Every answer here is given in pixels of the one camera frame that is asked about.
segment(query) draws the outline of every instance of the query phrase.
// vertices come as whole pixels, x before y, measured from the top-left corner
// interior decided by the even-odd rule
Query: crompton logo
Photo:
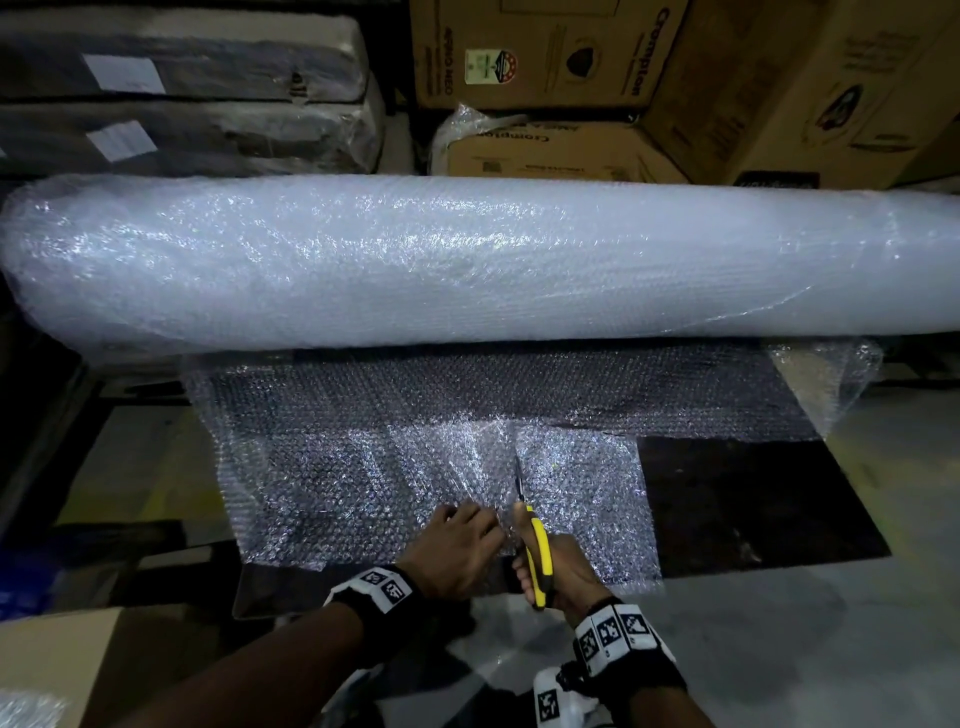
[[[453,95],[453,31],[444,28],[444,93]]]
[[[640,57],[639,68],[636,70],[636,78],[634,79],[634,87],[630,90],[631,96],[640,95],[643,82],[647,80],[647,74],[650,73],[650,59],[653,58],[654,51],[657,50],[660,31],[663,30],[663,25],[666,23],[668,17],[670,17],[669,8],[662,8],[660,12],[657,13],[657,22],[654,23],[654,29],[650,31],[647,47],[643,50],[643,55]]]

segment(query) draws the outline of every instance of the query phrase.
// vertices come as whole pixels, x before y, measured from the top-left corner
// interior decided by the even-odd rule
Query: cardboard box
[[[960,117],[914,157],[897,184],[916,184],[955,175],[960,175]]]
[[[643,132],[613,122],[517,124],[455,141],[446,158],[450,177],[686,183]]]
[[[0,623],[0,694],[59,707],[57,728],[107,728],[217,652],[216,628],[183,606],[17,619]]]
[[[696,183],[882,189],[958,73],[957,0],[697,0],[642,125]]]
[[[686,0],[411,0],[424,107],[650,103]]]
[[[348,17],[93,7],[7,10],[3,20],[7,99],[128,92],[349,103],[367,87],[366,48]]]
[[[368,173],[383,106],[132,101],[0,105],[0,174],[160,177]]]

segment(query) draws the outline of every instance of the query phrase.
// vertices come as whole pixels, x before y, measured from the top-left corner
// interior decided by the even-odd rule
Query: finger
[[[480,539],[480,552],[483,554],[484,561],[490,561],[506,543],[507,534],[500,526],[494,526],[486,536]]]
[[[534,526],[530,523],[530,511],[527,510],[527,504],[522,500],[514,503],[514,526],[516,532],[520,534],[524,545],[530,549],[534,560],[540,563],[540,549],[537,546],[537,534],[534,532]]]
[[[453,523],[466,523],[476,516],[479,510],[479,505],[472,500],[465,500],[460,504],[460,507],[457,508],[457,512],[453,514],[453,518],[451,518],[450,521]]]
[[[430,523],[428,525],[440,525],[441,523],[446,523],[446,520],[450,518],[457,509],[450,505],[449,503],[441,503],[433,512],[433,516],[430,517]]]
[[[483,536],[491,528],[499,525],[499,523],[500,521],[496,517],[496,511],[492,508],[481,508],[480,512],[470,520],[470,527],[476,531],[477,536]]]

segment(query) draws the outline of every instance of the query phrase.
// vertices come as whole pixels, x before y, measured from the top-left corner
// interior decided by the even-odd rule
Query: black and white wristband
[[[330,590],[332,601],[352,609],[363,622],[360,667],[373,667],[392,658],[426,620],[426,599],[417,585],[396,566],[373,567]]]
[[[564,666],[570,688],[597,697],[612,713],[642,688],[679,688],[686,681],[660,635],[635,604],[612,596],[577,626],[577,662]]]

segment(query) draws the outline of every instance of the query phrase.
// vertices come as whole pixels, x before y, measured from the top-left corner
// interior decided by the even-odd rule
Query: wrapped package
[[[373,79],[357,104],[3,104],[0,173],[369,173],[383,143],[383,120],[383,100]]]
[[[181,8],[8,10],[0,97],[127,92],[204,101],[351,103],[367,50],[353,18]]]
[[[960,328],[960,200],[440,177],[61,177],[0,262],[87,356]]]

